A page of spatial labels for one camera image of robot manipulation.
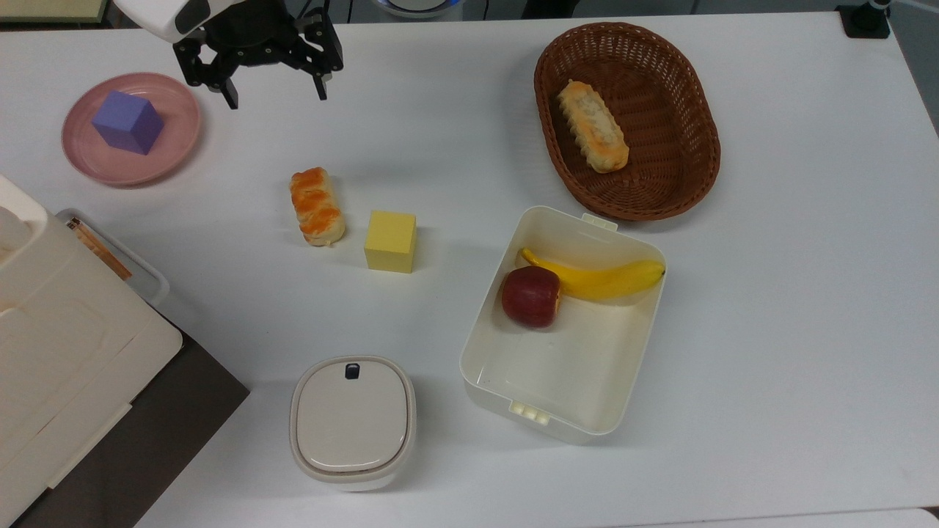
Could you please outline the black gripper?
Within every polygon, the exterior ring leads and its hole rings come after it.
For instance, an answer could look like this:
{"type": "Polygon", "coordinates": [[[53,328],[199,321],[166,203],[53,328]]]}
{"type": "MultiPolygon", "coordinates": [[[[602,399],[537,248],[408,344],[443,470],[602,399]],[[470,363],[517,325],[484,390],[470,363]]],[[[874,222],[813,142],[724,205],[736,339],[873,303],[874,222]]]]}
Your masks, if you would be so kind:
{"type": "Polygon", "coordinates": [[[241,1],[205,21],[208,1],[190,1],[182,10],[192,32],[173,50],[191,86],[211,86],[232,110],[239,96],[232,76],[239,67],[284,64],[310,75],[319,100],[326,100],[329,75],[343,69],[343,49],[331,20],[329,1],[309,1],[299,16],[282,1],[241,1]]]}

